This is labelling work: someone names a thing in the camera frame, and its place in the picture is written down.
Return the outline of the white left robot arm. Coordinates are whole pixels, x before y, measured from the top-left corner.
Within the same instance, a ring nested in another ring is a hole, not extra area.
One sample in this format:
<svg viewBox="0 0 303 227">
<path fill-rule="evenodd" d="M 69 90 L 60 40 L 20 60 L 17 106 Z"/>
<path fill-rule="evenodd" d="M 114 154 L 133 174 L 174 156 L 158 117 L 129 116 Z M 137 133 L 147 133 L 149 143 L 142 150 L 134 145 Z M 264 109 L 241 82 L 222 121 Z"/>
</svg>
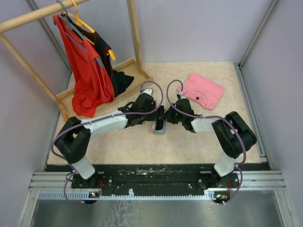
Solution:
<svg viewBox="0 0 303 227">
<path fill-rule="evenodd" d="M 156 102 L 151 88 L 143 90 L 134 102 L 118 108 L 103 117 L 80 120 L 71 117 L 65 123 L 54 146 L 59 150 L 73 170 L 82 177 L 81 181 L 92 188 L 98 184 L 98 175 L 86 157 L 89 142 L 105 133 L 142 124 L 156 119 Z"/>
</svg>

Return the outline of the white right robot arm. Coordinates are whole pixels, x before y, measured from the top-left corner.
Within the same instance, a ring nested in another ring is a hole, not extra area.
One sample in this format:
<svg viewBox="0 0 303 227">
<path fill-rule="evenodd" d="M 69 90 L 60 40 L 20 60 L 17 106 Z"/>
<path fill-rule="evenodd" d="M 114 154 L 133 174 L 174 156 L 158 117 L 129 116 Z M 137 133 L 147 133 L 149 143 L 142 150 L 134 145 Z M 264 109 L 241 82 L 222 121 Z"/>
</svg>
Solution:
<svg viewBox="0 0 303 227">
<path fill-rule="evenodd" d="M 172 124 L 181 123 L 185 130 L 192 133 L 210 132 L 216 135 L 223 150 L 211 176 L 212 183 L 217 187 L 223 187 L 228 182 L 228 175 L 236 166 L 245 163 L 246 152 L 257 143 L 255 133 L 237 112 L 223 117 L 195 114 L 186 98 L 171 104 L 163 119 Z"/>
</svg>

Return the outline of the pink glasses case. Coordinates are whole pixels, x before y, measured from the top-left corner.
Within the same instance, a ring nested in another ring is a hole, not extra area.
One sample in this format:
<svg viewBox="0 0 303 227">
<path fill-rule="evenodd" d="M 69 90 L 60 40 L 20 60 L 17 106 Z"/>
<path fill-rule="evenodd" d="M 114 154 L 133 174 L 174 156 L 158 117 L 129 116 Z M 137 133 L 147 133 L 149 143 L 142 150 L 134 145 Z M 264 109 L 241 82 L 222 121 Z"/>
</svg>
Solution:
<svg viewBox="0 0 303 227">
<path fill-rule="evenodd" d="M 166 133 L 166 122 L 164 120 L 152 122 L 151 133 L 154 135 L 164 135 Z"/>
</svg>

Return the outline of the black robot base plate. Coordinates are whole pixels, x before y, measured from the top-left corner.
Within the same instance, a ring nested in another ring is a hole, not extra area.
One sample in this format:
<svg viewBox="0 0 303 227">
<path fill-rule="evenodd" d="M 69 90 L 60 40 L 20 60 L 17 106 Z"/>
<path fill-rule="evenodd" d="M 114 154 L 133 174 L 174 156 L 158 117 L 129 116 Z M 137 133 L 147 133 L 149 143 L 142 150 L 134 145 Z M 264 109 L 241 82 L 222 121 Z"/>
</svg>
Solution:
<svg viewBox="0 0 303 227">
<path fill-rule="evenodd" d="M 63 175 L 63 198 L 86 204 L 119 199 L 206 199 L 222 204 L 243 181 L 242 173 L 220 177 L 213 168 L 203 171 L 197 165 L 97 165 L 96 169 L 87 180 L 68 166 L 48 166 L 46 173 Z"/>
</svg>

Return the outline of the black sunglasses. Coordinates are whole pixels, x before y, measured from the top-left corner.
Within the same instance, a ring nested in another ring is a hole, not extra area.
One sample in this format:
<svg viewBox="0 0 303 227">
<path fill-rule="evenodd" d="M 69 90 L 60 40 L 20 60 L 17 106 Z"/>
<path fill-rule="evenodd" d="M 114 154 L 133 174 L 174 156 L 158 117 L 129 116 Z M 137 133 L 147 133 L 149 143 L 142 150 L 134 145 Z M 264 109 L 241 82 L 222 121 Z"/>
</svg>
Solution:
<svg viewBox="0 0 303 227">
<path fill-rule="evenodd" d="M 157 120 L 156 121 L 156 123 L 155 123 L 155 129 L 156 130 L 160 130 L 160 129 L 162 129 L 162 128 L 165 128 L 165 121 L 163 120 L 163 119 L 159 119 L 159 120 Z"/>
</svg>

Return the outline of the black glasses case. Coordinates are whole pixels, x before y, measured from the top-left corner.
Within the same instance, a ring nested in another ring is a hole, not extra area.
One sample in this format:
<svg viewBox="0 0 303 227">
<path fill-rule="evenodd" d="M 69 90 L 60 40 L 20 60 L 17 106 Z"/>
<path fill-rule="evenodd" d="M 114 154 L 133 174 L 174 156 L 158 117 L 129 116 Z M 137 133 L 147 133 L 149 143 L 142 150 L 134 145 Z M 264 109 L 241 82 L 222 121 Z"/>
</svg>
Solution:
<svg viewBox="0 0 303 227">
<path fill-rule="evenodd" d="M 157 119 L 162 119 L 165 114 L 165 108 L 161 105 L 158 110 L 156 111 Z"/>
</svg>

